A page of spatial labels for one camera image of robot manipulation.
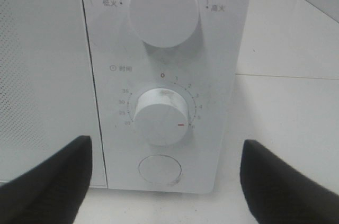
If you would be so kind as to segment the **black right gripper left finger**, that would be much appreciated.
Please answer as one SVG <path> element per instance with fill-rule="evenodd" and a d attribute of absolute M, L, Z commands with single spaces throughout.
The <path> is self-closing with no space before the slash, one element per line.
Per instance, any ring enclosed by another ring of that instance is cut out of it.
<path fill-rule="evenodd" d="M 79 136 L 1 186 L 1 223 L 73 223 L 91 176 L 91 138 Z"/>

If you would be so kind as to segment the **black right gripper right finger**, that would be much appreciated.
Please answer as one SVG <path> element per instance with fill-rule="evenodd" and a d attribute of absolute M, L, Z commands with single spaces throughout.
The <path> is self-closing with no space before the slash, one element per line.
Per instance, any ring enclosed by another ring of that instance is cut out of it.
<path fill-rule="evenodd" d="M 338 223 L 338 195 L 256 140 L 245 140 L 240 184 L 258 223 Z"/>

